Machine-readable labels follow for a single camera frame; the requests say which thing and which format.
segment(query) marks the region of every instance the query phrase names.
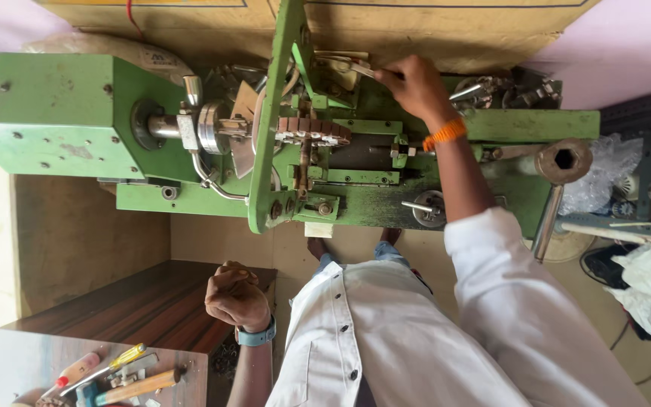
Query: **hexagonal hole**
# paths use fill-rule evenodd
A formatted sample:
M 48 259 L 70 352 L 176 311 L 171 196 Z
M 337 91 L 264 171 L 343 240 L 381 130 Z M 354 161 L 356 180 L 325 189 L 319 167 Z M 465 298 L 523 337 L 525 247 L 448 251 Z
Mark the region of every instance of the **hexagonal hole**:
M 572 150 L 566 148 L 557 151 L 554 162 L 562 170 L 570 170 L 576 163 L 576 155 Z

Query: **smartwatch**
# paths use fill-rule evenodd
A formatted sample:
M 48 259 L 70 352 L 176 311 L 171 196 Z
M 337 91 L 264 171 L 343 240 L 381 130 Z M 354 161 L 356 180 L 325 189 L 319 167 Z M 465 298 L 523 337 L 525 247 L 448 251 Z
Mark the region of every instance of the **smartwatch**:
M 240 346 L 261 346 L 276 337 L 276 317 L 270 316 L 270 324 L 264 331 L 246 332 L 242 327 L 235 327 L 237 330 L 237 342 Z

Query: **orange bracelet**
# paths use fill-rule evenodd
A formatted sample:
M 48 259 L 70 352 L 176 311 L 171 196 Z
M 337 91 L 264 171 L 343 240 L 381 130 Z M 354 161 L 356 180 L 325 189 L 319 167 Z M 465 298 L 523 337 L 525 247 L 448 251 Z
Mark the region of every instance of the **orange bracelet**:
M 449 120 L 446 125 L 441 127 L 441 130 L 434 134 L 429 135 L 423 141 L 423 149 L 425 151 L 436 150 L 436 143 L 443 143 L 445 141 L 454 141 L 459 137 L 466 135 L 466 125 L 464 120 L 459 117 L 457 119 Z

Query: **wooden handle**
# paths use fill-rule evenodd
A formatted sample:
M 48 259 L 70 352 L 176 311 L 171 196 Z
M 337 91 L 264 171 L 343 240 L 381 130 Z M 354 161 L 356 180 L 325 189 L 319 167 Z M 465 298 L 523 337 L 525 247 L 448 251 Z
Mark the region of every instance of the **wooden handle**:
M 180 371 L 172 369 L 169 372 L 160 373 L 159 375 L 148 377 L 147 379 L 138 380 L 127 386 L 120 386 L 102 393 L 95 399 L 97 406 L 112 404 L 122 400 L 127 400 L 136 395 L 153 392 L 164 387 L 174 386 L 180 381 Z

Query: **wooden table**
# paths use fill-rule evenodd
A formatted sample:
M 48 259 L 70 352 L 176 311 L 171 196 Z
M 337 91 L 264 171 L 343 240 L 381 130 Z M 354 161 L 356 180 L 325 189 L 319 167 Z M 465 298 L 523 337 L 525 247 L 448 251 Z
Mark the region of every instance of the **wooden table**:
M 86 353 L 100 356 L 101 369 L 138 343 L 160 360 L 146 376 L 176 368 L 183 373 L 159 395 L 141 395 L 141 405 L 149 398 L 161 407 L 225 405 L 231 384 L 214 373 L 211 356 L 233 328 L 210 317 L 203 305 L 217 266 L 171 260 L 0 328 L 0 405 L 18 397 L 33 405 L 59 372 Z M 264 291 L 277 273 L 251 270 Z

